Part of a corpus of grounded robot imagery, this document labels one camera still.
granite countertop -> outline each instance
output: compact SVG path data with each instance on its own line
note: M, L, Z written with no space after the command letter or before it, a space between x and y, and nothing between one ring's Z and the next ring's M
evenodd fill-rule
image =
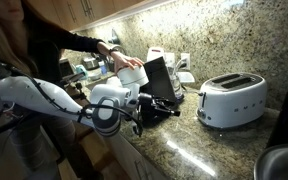
M265 109L256 121L235 130L202 125L195 115L197 93L185 94L180 117L170 117L143 135L127 122L120 134L170 179L253 179L253 167L264 150L279 111Z

wall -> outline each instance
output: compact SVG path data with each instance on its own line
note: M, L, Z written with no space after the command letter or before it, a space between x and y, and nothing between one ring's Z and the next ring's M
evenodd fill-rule
M267 107L281 108L288 89L288 0L177 0L78 33L107 42L112 28L127 54L142 60L152 46L177 59L190 53L195 88L225 73L261 75ZM82 55L64 54L75 62Z

